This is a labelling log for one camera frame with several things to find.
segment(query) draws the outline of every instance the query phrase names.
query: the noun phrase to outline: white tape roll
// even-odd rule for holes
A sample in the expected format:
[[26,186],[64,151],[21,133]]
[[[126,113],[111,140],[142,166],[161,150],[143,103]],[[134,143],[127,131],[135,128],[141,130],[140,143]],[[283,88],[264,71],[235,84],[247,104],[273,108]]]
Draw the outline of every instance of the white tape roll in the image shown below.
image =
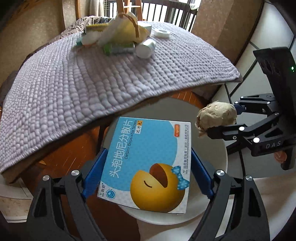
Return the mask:
[[170,31],[164,30],[164,29],[155,29],[154,30],[154,36],[159,38],[169,38],[170,37]]

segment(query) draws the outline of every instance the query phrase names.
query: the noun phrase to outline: blue polka dot bow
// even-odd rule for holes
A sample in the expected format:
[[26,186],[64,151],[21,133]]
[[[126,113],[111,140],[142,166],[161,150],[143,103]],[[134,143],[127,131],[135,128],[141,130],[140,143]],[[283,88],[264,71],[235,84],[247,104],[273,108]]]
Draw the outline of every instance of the blue polka dot bow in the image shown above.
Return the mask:
[[177,178],[179,180],[177,187],[178,190],[184,190],[185,188],[189,187],[189,181],[183,178],[180,166],[173,167],[171,171],[173,174],[177,175]]

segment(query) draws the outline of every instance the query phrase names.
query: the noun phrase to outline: brown strap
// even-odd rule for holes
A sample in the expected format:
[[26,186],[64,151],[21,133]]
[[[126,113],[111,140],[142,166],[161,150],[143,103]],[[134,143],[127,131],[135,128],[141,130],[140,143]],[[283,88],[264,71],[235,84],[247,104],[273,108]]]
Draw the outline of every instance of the brown strap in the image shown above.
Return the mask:
[[118,16],[120,18],[123,18],[123,16],[125,16],[133,23],[133,26],[135,27],[135,30],[136,30],[136,38],[138,39],[139,38],[139,25],[136,23],[136,21],[130,15],[128,15],[126,13],[119,13]]

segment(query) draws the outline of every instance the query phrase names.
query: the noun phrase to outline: yellow cartoon character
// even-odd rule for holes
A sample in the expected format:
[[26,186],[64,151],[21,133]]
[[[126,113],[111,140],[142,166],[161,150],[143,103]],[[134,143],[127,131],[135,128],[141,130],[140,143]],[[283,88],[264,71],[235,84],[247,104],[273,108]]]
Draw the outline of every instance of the yellow cartoon character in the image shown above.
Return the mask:
[[182,201],[189,181],[183,179],[181,167],[153,164],[149,173],[138,171],[131,181],[131,197],[138,208],[168,213]]

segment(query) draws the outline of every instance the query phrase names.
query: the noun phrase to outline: orange label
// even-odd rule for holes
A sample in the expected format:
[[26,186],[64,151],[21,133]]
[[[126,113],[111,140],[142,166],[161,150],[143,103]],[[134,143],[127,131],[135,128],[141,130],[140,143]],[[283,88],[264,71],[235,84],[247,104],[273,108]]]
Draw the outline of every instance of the orange label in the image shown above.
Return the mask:
[[174,128],[174,136],[175,137],[179,137],[180,136],[180,125],[178,125],[178,124],[175,124],[175,128]]

